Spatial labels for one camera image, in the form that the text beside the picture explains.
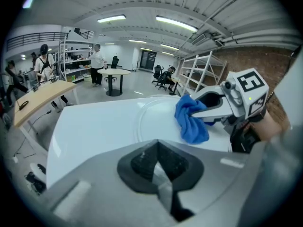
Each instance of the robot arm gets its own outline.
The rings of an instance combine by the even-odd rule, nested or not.
[[[192,116],[204,122],[223,120],[224,124],[234,125],[262,111],[268,90],[267,83],[254,68],[229,72],[220,85],[205,87],[192,95],[207,106]]]

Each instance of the ceiling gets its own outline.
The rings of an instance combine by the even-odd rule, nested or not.
[[[127,18],[97,22],[120,14]],[[158,22],[157,15],[188,23],[199,30],[193,34]],[[30,9],[21,11],[15,26],[32,24],[79,27],[116,41],[145,40],[148,43],[144,47],[150,45],[158,50],[163,50],[160,46],[163,43],[180,48],[175,54],[181,57],[221,46],[295,49],[302,43],[301,35],[276,0],[34,0]],[[206,38],[199,41],[203,33]]]

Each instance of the office chair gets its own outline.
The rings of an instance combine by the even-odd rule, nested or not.
[[[154,67],[154,70],[155,70],[155,73],[153,74],[153,77],[154,77],[156,80],[152,81],[152,83],[153,83],[153,82],[157,82],[157,85],[158,85],[158,78],[159,78],[159,76],[161,75],[161,71],[162,71],[161,66],[160,66],[160,65],[155,66],[155,67]]]
[[[116,69],[116,68],[117,68],[118,62],[119,62],[119,59],[118,59],[116,56],[114,56],[114,57],[113,57],[113,61],[112,61],[112,65],[110,66],[110,68]]]
[[[163,86],[163,85],[166,83],[167,73],[166,73],[166,71],[165,71],[164,73],[162,73],[162,72],[163,72],[163,69],[164,69],[164,68],[161,67],[160,76],[158,77],[158,81],[157,81],[157,85],[156,85],[156,86],[158,86],[159,89],[162,87],[162,88],[164,88],[165,91],[166,91],[167,87],[165,87],[165,86]]]

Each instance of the doorway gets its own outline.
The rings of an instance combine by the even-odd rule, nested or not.
[[[152,71],[155,64],[156,55],[156,52],[142,51],[140,68]]]

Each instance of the blue cloth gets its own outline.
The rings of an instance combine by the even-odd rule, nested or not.
[[[184,95],[176,105],[175,118],[181,126],[181,138],[189,144],[199,144],[209,140],[209,134],[202,119],[191,117],[196,111],[207,107],[200,101],[193,100],[190,95]]]

